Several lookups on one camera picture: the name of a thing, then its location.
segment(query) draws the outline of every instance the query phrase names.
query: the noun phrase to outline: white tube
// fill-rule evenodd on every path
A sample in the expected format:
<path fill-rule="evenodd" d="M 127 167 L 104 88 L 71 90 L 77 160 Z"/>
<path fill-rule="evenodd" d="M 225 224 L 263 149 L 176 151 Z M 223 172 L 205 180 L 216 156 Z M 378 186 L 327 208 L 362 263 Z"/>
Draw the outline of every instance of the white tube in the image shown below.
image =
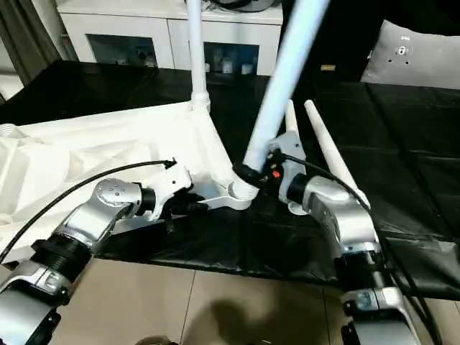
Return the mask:
<path fill-rule="evenodd" d="M 300 138 L 299 127 L 297 125 L 297 116 L 295 115 L 294 103 L 291 100 L 287 102 L 285 123 L 286 131 L 293 131 Z"/>
<path fill-rule="evenodd" d="M 190 62 L 192 66 L 192 109 L 206 107 L 211 101 L 206 90 L 204 48 L 201 26 L 201 0 L 187 0 L 188 36 L 190 41 Z"/>
<path fill-rule="evenodd" d="M 332 140 L 315 104 L 311 100 L 308 100 L 305 102 L 305 109 L 307 110 L 313 131 L 315 131 L 316 139 L 318 139 L 318 143 L 321 146 L 321 151 L 323 151 L 324 158 L 328 163 L 329 170 L 347 185 L 358 191 L 357 184 L 354 182 L 353 176 L 351 176 L 350 170 L 348 170 L 339 149 L 337 149 L 336 144 Z"/>
<path fill-rule="evenodd" d="M 287 26 L 275 68 L 252 131 L 243 163 L 260 171 L 267 159 L 269 142 L 277 136 L 285 107 L 297 85 L 329 0 L 297 0 Z M 257 188 L 237 178 L 232 193 L 254 199 Z"/>

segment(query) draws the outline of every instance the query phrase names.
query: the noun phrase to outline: gray cushion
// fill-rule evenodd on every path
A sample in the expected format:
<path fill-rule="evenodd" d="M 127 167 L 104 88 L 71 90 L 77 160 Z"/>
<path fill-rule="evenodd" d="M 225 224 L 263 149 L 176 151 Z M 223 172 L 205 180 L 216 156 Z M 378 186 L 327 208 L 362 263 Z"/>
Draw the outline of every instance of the gray cushion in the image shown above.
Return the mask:
<path fill-rule="evenodd" d="M 361 81 L 460 89 L 460 36 L 421 34 L 385 20 Z"/>

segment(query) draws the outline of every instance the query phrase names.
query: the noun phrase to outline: white cabinet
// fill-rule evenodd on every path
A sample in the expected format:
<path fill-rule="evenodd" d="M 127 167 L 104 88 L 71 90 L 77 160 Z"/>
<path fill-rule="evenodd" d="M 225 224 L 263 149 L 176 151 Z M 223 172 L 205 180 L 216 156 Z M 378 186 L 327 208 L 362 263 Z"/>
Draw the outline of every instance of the white cabinet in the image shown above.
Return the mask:
<path fill-rule="evenodd" d="M 60 0 L 57 8 L 80 61 L 190 69 L 183 0 Z M 282 9 L 202 14 L 212 73 L 271 75 Z"/>
<path fill-rule="evenodd" d="M 166 19 L 61 14 L 78 59 L 127 64 L 130 59 L 174 68 Z"/>
<path fill-rule="evenodd" d="M 168 20 L 175 68 L 190 70 L 186 20 Z M 205 60 L 211 72 L 271 75 L 281 26 L 203 22 Z"/>

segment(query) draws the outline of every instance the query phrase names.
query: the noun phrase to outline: robotic arm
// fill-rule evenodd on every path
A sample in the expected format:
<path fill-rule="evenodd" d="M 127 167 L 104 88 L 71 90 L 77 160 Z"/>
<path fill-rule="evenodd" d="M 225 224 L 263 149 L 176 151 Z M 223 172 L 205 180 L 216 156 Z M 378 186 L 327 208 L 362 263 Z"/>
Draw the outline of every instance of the robotic arm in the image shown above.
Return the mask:
<path fill-rule="evenodd" d="M 305 159 L 295 132 L 270 142 L 267 162 L 259 173 L 246 165 L 235 172 L 246 183 L 275 194 L 293 213 L 301 208 L 325 230 L 344 312 L 352 322 L 342 327 L 344 345 L 420 345 L 417 332 L 395 286 L 368 211 L 333 180 L 308 175 L 305 168 L 286 160 Z"/>
<path fill-rule="evenodd" d="M 0 285 L 0 344 L 48 344 L 60 322 L 57 308 L 67 305 L 75 281 L 110 236 L 120 219 L 163 206 L 191 179 L 183 165 L 155 176 L 153 188 L 122 180 L 102 180 L 90 199 L 73 210 L 47 240 L 36 241 L 34 255 L 21 263 Z"/>

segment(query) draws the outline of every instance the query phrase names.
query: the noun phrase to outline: table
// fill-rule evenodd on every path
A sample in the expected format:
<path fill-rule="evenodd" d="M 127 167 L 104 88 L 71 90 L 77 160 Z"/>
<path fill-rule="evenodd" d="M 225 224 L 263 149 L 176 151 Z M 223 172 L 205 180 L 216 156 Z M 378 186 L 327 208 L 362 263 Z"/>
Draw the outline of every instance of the table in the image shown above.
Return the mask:
<path fill-rule="evenodd" d="M 267 85 L 261 76 L 208 79 L 211 117 L 241 160 Z M 188 71 L 56 62 L 0 107 L 30 124 L 190 99 Z M 460 92 L 365 83 L 300 85 L 300 136 L 325 166 L 302 102 L 314 99 L 367 194 L 385 235 L 426 297 L 460 299 Z M 337 283 L 324 231 L 311 217 L 260 195 L 251 208 L 220 208 L 111 237 L 100 257 L 235 275 Z"/>

